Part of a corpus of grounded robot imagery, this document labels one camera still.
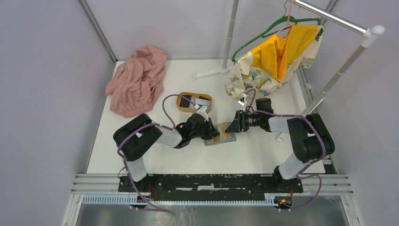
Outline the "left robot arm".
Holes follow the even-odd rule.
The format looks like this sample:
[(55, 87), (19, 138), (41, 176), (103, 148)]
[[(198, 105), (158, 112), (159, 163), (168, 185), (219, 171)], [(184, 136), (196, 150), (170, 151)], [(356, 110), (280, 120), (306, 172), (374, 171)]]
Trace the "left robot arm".
[(155, 143), (180, 149), (192, 139), (211, 140), (219, 135), (211, 119), (198, 113), (192, 114), (174, 129), (156, 123), (143, 113), (119, 128), (113, 134), (113, 140), (118, 148), (117, 153), (124, 161), (130, 186), (142, 192), (148, 186), (143, 156)]

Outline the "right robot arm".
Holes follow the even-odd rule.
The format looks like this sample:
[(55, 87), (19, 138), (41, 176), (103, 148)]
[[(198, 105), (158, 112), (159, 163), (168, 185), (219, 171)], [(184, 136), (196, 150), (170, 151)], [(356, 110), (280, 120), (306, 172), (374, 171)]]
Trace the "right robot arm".
[(272, 187), (277, 192), (286, 191), (294, 178), (311, 165), (323, 160), (335, 151), (334, 141), (321, 116), (277, 115), (271, 107), (271, 99), (256, 100), (256, 110), (236, 111), (234, 120), (225, 130), (227, 133), (246, 132), (250, 127), (260, 127), (266, 132), (286, 133), (290, 137), (293, 153), (273, 173)]

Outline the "yellow oval card tray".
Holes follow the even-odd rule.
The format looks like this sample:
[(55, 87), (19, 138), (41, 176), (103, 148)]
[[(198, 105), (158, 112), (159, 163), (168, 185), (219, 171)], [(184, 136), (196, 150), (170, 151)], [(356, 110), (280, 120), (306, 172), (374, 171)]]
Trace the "yellow oval card tray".
[[(191, 95), (192, 96), (192, 104), (194, 105), (193, 108), (182, 108), (179, 106), (181, 98), (183, 97), (183, 95)], [(208, 99), (210, 99), (212, 101), (212, 105), (211, 107), (208, 107), (209, 111), (211, 110), (212, 106), (213, 106), (213, 99), (210, 95), (208, 94), (201, 94), (201, 93), (193, 93), (193, 92), (181, 92), (180, 94), (178, 94), (177, 100), (176, 100), (176, 105), (177, 108), (182, 111), (182, 112), (189, 112), (189, 113), (196, 113), (196, 109), (195, 109), (195, 98), (202, 96), (202, 97), (206, 97)]]

